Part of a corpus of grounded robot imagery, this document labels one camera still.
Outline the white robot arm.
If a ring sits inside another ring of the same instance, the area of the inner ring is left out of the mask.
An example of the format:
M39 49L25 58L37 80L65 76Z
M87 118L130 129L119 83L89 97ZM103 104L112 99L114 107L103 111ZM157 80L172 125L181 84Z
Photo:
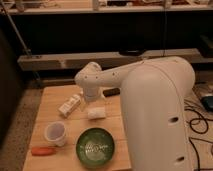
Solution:
M103 70L88 63L75 76L92 102L102 87L120 90L133 171L192 171L184 98L195 83L191 64L177 56L145 59Z

